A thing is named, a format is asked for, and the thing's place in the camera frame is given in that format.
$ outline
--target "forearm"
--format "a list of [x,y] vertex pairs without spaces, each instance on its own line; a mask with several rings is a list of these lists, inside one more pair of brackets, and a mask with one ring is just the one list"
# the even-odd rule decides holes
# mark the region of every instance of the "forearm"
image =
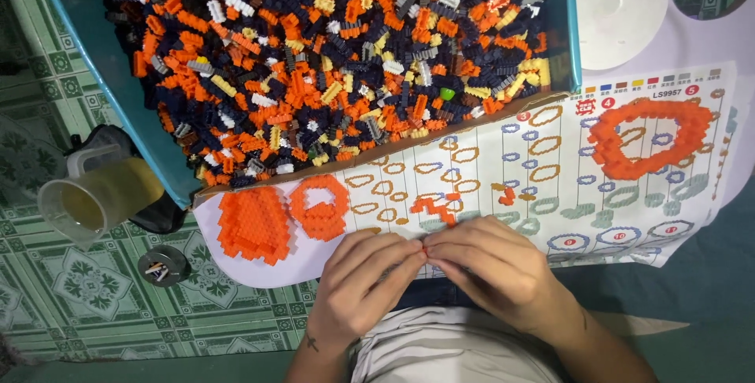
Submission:
[[321,346],[305,333],[284,383],[341,383],[347,365],[345,349]]
[[647,361],[617,336],[601,326],[588,311],[582,331],[553,345],[566,370],[580,383],[654,383],[656,374]]

